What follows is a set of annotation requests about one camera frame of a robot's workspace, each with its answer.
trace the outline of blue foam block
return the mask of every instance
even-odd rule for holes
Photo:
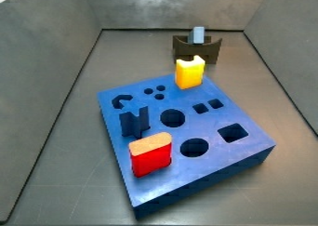
[[[205,27],[194,27],[187,37],[187,43],[204,44],[204,32],[205,32]]]
[[[201,86],[186,90],[175,85],[174,78],[170,74],[98,93],[137,218],[262,163],[276,145],[206,76]],[[131,100],[122,101],[122,109],[113,104],[119,95],[133,95]],[[150,109],[150,129],[142,137],[165,131],[171,134],[171,165],[137,178],[129,150],[135,137],[122,136],[119,115],[138,115],[145,106]]]

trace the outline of red block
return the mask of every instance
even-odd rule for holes
[[[171,135],[162,132],[130,143],[133,173],[138,178],[170,165],[171,141]]]

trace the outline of gray floor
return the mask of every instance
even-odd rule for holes
[[[206,68],[277,142],[261,166],[139,222],[125,190],[97,93],[174,72],[171,36],[103,32],[14,210],[14,224],[318,224],[318,141],[244,33]]]

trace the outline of rectangular hole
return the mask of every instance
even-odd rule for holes
[[[198,114],[209,112],[206,106],[202,103],[194,105],[193,108]]]
[[[233,124],[232,126],[226,126],[221,128],[218,132],[228,143],[241,140],[242,138],[249,136],[249,133],[246,132],[246,130],[240,124]]]
[[[209,101],[209,104],[214,109],[220,109],[221,107],[224,107],[224,104],[218,99],[213,99],[212,101]]]

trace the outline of hole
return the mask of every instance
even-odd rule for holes
[[[133,96],[131,96],[131,95],[119,95],[119,96],[117,96],[117,97],[114,98],[113,104],[114,104],[114,107],[115,107],[117,109],[123,109],[125,105],[123,105],[123,103],[121,102],[121,101],[123,101],[123,100],[131,101],[131,100],[133,100]]]
[[[153,89],[151,88],[147,88],[146,90],[145,90],[145,93],[147,94],[147,95],[150,95],[150,94],[153,94]]]
[[[185,123],[186,116],[181,111],[170,109],[163,111],[161,120],[166,126],[178,127]]]
[[[220,109],[221,107],[224,107],[224,104],[218,99],[209,101],[209,104],[212,105],[214,109]]]
[[[202,103],[194,105],[193,108],[198,114],[209,112],[206,106]]]
[[[158,100],[163,100],[163,99],[165,99],[165,95],[163,95],[163,94],[157,94],[154,97],[155,97]]]
[[[187,157],[198,157],[204,155],[209,150],[209,143],[204,139],[192,139],[187,140],[182,147],[181,147],[181,152],[183,156]]]
[[[222,129],[220,129],[218,132],[221,133],[221,136],[224,137],[228,143],[241,140],[242,138],[249,136],[249,133],[240,124],[226,126]]]
[[[166,87],[165,87],[165,86],[158,86],[157,89],[158,89],[159,91],[165,91],[165,90],[166,90]]]

